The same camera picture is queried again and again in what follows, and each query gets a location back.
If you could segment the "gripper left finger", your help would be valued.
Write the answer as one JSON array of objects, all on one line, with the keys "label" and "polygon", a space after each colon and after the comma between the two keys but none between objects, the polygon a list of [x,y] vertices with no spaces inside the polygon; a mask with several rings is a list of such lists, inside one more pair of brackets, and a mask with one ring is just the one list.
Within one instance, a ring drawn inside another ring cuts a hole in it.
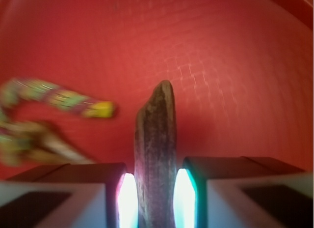
[{"label": "gripper left finger", "polygon": [[135,228],[124,163],[38,166],[0,183],[3,228]]}]

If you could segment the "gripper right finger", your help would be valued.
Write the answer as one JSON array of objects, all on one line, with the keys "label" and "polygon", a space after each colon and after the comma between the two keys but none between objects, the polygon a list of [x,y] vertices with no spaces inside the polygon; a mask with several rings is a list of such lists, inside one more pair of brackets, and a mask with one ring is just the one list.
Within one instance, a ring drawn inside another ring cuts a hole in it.
[{"label": "gripper right finger", "polygon": [[271,157],[186,157],[175,184],[175,225],[311,228],[313,178]]}]

